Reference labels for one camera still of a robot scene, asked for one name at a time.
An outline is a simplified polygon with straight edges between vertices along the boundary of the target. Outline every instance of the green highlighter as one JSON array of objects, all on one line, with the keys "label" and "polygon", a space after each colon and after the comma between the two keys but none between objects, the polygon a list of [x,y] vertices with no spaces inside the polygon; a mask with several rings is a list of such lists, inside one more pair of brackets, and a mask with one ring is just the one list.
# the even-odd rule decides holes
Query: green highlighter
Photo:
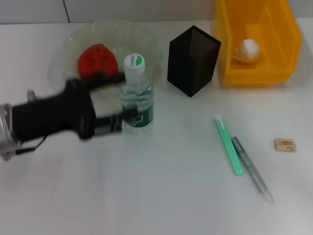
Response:
[{"label": "green highlighter", "polygon": [[234,173],[236,175],[242,175],[244,173],[244,170],[241,166],[241,163],[239,161],[234,145],[230,139],[230,135],[227,131],[226,123],[222,119],[222,115],[215,116],[215,123],[220,133],[227,155],[229,157],[231,166],[233,167]]}]

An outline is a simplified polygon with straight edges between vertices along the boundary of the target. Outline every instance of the red object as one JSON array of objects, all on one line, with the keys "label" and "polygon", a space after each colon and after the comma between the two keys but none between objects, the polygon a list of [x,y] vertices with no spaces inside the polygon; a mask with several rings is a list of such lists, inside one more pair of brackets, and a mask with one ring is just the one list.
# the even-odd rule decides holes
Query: red object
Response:
[{"label": "red object", "polygon": [[118,63],[113,53],[105,45],[95,44],[80,55],[77,69],[82,78],[99,72],[105,72],[111,77],[118,73]]}]

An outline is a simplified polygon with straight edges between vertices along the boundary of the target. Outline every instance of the gray marker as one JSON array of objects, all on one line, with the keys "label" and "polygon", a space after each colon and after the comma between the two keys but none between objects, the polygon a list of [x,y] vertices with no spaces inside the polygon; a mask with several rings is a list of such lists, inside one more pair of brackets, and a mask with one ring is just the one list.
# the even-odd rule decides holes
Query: gray marker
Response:
[{"label": "gray marker", "polygon": [[268,187],[264,183],[262,177],[260,176],[258,170],[255,168],[254,164],[252,163],[251,159],[249,158],[248,154],[246,153],[245,149],[240,144],[237,137],[231,138],[231,141],[233,142],[233,145],[235,147],[235,150],[237,152],[237,155],[239,159],[241,160],[242,164],[244,165],[246,171],[250,175],[254,185],[256,186],[257,190],[261,194],[263,198],[269,203],[274,204],[274,198],[269,191]]}]

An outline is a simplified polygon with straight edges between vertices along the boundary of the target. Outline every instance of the white table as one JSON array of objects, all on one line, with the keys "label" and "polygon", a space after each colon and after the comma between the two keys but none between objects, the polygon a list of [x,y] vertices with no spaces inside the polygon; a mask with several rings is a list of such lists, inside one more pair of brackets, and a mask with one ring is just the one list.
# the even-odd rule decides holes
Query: white table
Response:
[{"label": "white table", "polygon": [[[34,153],[0,162],[0,228],[6,235],[313,234],[313,19],[297,72],[276,89],[223,90],[217,73],[189,98],[167,82],[169,41],[208,21],[144,23],[158,36],[155,126],[81,142],[49,137]],[[0,25],[0,103],[47,96],[64,82],[63,41],[83,24]],[[275,198],[264,203],[247,174],[232,173],[213,117],[222,114]],[[297,152],[274,150],[292,138]]]}]

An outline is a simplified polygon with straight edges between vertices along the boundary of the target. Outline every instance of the pen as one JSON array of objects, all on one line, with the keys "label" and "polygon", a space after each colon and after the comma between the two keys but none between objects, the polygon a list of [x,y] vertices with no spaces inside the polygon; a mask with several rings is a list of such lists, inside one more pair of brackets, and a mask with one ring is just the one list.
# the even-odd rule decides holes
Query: pen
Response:
[{"label": "pen", "polygon": [[264,183],[262,177],[260,176],[259,172],[255,168],[254,164],[252,163],[251,159],[249,158],[248,154],[246,153],[245,149],[240,144],[237,137],[231,138],[231,141],[234,144],[234,147],[236,149],[236,152],[242,161],[243,165],[246,168],[246,171],[250,175],[255,187],[258,189],[259,193],[265,200],[269,203],[274,204],[274,198],[269,191],[268,187]]},{"label": "pen", "polygon": [[236,150],[231,142],[230,135],[227,131],[227,126],[221,115],[215,116],[216,127],[220,133],[221,139],[223,141],[225,150],[229,157],[230,164],[236,175],[242,175],[244,170],[240,164],[239,158],[237,156]]}]

